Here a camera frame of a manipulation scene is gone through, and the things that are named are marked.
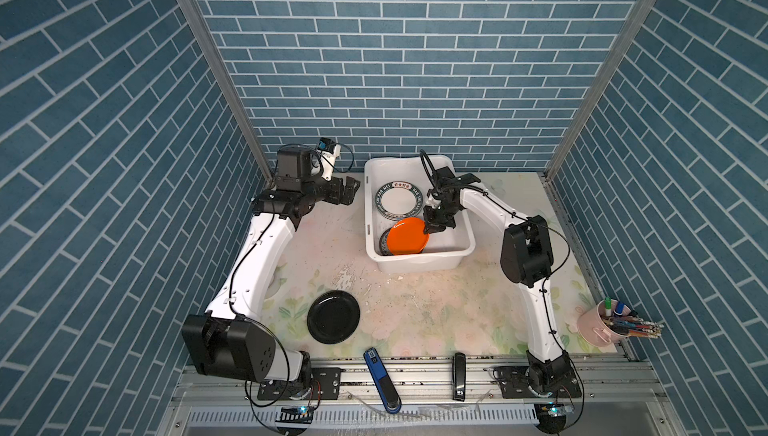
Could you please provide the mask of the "orange plastic plate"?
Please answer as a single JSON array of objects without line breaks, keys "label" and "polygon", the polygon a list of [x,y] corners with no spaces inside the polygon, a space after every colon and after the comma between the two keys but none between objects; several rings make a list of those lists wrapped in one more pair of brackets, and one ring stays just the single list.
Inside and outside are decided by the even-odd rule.
[{"label": "orange plastic plate", "polygon": [[393,256],[420,254],[427,246],[429,235],[424,233],[424,220],[406,218],[397,222],[388,236],[388,247]]}]

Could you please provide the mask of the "green rimmed white plate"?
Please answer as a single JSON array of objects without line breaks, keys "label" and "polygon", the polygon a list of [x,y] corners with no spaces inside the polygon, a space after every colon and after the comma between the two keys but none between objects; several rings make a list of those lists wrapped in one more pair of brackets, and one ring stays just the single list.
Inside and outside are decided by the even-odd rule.
[{"label": "green rimmed white plate", "polygon": [[377,190],[374,204],[385,219],[399,221],[418,215],[424,207],[424,196],[410,182],[392,181]]}]

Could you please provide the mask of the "black plate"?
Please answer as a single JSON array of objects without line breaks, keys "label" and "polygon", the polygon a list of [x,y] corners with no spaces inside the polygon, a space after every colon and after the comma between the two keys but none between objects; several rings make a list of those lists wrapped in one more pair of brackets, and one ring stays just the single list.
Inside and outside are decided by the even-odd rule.
[{"label": "black plate", "polygon": [[312,338],[325,345],[346,341],[356,331],[360,307],[353,295],[342,290],[319,296],[307,314],[307,328]]}]

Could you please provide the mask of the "green blue floral plate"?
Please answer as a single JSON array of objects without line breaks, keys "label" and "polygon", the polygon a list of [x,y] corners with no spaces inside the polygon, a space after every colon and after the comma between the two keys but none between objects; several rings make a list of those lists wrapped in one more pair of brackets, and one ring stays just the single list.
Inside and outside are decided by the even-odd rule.
[{"label": "green blue floral plate", "polygon": [[389,236],[389,233],[390,233],[390,230],[387,229],[386,231],[384,231],[382,233],[381,237],[379,238],[378,248],[379,248],[379,253],[380,253],[381,256],[391,256],[392,255],[392,253],[391,253],[391,251],[389,250],[389,247],[388,247],[388,236]]}]

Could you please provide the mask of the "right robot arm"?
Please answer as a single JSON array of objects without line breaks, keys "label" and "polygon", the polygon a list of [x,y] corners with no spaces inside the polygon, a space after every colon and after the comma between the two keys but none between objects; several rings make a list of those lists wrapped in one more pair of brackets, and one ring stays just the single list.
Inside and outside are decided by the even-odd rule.
[{"label": "right robot arm", "polygon": [[546,220],[513,209],[471,174],[434,177],[430,184],[423,209],[427,233],[454,228],[461,211],[475,214],[499,232],[501,272],[520,290],[526,311],[528,386],[540,396],[557,392],[576,373],[554,318],[551,277],[556,268],[553,232]]}]

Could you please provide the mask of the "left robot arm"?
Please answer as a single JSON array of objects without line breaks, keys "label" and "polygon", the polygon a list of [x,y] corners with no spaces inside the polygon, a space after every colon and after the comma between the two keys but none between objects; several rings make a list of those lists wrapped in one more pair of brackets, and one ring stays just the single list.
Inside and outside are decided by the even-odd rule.
[{"label": "left robot arm", "polygon": [[322,138],[277,153],[273,184],[251,202],[252,218],[236,262],[201,314],[189,315],[181,336],[196,371],[244,382],[282,381],[306,390],[307,353],[289,351],[260,321],[277,264],[304,216],[319,203],[349,206],[359,181],[335,176],[345,145]]}]

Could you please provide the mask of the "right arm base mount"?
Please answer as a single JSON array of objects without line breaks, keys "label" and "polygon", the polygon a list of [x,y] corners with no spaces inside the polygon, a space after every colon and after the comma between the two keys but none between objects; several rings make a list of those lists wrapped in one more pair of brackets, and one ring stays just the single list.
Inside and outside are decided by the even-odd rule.
[{"label": "right arm base mount", "polygon": [[583,395],[573,366],[562,358],[529,366],[496,366],[491,370],[504,399],[576,399]]}]

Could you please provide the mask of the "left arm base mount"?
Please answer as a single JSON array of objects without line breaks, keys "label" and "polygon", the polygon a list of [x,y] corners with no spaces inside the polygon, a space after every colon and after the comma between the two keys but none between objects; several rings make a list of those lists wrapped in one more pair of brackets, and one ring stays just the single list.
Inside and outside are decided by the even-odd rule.
[{"label": "left arm base mount", "polygon": [[303,374],[295,381],[268,380],[260,383],[256,398],[258,401],[287,401],[306,399],[310,389],[319,390],[321,402],[337,400],[341,385],[342,370],[339,367],[312,368],[309,376]]}]

